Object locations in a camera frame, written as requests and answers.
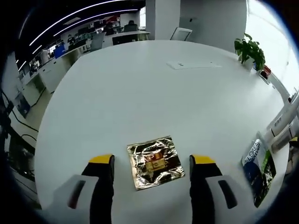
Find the black ceiling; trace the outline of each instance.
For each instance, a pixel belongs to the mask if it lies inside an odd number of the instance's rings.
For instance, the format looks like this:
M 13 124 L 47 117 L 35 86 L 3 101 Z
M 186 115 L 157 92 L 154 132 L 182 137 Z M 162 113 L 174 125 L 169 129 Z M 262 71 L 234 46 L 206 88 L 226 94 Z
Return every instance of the black ceiling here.
M 17 10 L 20 10 L 21 12 L 18 14 L 19 18 L 16 20 L 16 25 L 20 27 L 21 32 L 20 35 L 16 35 L 17 39 L 19 39 L 17 42 L 17 47 L 15 49 L 16 58 L 19 59 L 20 62 L 21 60 L 28 60 L 28 57 L 32 55 L 32 52 L 38 46 L 50 44 L 54 40 L 54 34 L 70 25 L 63 24 L 75 17 L 79 17 L 81 18 L 80 20 L 83 20 L 98 14 L 126 9 L 140 9 L 145 6 L 145 0 L 122 0 L 91 7 L 59 22 L 57 25 L 53 26 L 48 31 L 46 31 L 31 46 L 29 46 L 29 44 L 46 28 L 48 28 L 58 20 L 62 19 L 63 17 L 87 6 L 107 1 L 108 0 L 47 0 L 42 3 L 34 4 L 35 7 L 31 9 L 29 9 L 27 6 L 24 6 L 24 8 L 18 7 Z

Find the potted plant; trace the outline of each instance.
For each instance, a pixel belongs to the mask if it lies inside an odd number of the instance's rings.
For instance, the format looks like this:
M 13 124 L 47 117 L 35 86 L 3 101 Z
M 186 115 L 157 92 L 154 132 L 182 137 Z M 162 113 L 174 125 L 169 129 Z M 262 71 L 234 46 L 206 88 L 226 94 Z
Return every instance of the potted plant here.
M 246 33 L 244 35 L 249 38 L 248 41 L 245 39 L 235 40 L 235 52 L 239 56 L 239 61 L 249 70 L 255 64 L 255 69 L 261 71 L 265 66 L 265 56 L 263 50 L 259 48 L 259 42 L 252 41 L 252 37 Z

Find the cable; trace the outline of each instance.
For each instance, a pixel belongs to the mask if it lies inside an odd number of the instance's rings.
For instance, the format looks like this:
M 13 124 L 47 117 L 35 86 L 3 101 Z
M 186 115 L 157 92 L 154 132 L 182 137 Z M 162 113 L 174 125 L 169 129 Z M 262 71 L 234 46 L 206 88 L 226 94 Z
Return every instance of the cable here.
M 30 134 L 22 134 L 21 137 L 23 137 L 23 136 L 29 136 L 29 137 L 33 138 L 36 141 L 36 138 L 34 138 L 33 136 L 31 136 Z
M 6 100 L 9 102 L 9 99 L 8 99 L 8 97 L 6 96 L 6 94 L 3 92 L 3 90 L 1 90 L 1 92 L 2 92 L 3 95 L 5 96 Z M 17 116 L 16 116 L 16 114 L 14 113 L 13 110 L 12 110 L 12 112 L 13 112 L 13 114 L 14 114 L 14 117 L 17 119 L 17 121 L 18 121 L 19 123 L 21 123 L 22 125 L 24 125 L 24 126 L 30 128 L 30 129 L 32 129 L 32 130 L 34 130 L 34 131 L 36 131 L 36 132 L 38 132 L 38 130 L 36 130 L 35 128 L 30 127 L 29 125 L 26 125 L 25 123 L 21 122 L 21 121 L 17 118 Z

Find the white cabinet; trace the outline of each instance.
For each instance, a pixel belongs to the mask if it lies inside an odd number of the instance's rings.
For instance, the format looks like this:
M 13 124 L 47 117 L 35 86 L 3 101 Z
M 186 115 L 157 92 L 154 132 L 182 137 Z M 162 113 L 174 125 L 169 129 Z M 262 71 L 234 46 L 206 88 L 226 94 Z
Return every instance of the white cabinet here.
M 39 69 L 38 72 L 40 73 L 43 83 L 49 93 L 55 91 L 70 67 L 71 66 L 68 65 L 68 63 L 65 63 L 60 57 L 58 59 L 51 60 Z

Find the white chair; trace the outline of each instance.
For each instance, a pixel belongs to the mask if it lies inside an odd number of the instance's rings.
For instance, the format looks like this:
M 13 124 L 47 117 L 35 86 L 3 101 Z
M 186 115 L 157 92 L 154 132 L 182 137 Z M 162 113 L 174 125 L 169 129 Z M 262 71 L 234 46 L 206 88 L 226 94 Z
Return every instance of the white chair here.
M 170 40 L 186 41 L 191 33 L 192 33 L 192 30 L 190 30 L 190 29 L 177 27 L 175 29 L 174 33 L 172 34 Z

